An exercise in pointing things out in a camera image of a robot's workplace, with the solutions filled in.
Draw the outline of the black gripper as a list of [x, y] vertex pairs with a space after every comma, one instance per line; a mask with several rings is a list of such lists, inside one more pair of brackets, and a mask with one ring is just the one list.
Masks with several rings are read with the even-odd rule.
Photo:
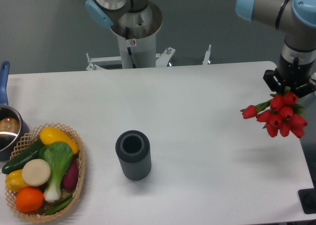
[[287, 61], [281, 55], [277, 68], [265, 70], [263, 80], [272, 92], [283, 93], [285, 87], [290, 87], [298, 98], [302, 98], [316, 90], [316, 79], [310, 78], [313, 63], [302, 64], [299, 57]]

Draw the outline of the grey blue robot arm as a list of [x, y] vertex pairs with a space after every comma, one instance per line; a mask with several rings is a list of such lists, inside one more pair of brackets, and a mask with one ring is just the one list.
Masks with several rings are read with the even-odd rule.
[[[122, 67], [166, 66], [170, 54], [156, 56], [162, 12], [149, 0], [87, 0], [85, 8], [101, 27], [118, 39]], [[298, 97], [316, 89], [310, 75], [316, 59], [316, 0], [237, 0], [237, 16], [285, 33], [279, 63], [263, 79], [276, 93], [289, 88]]]

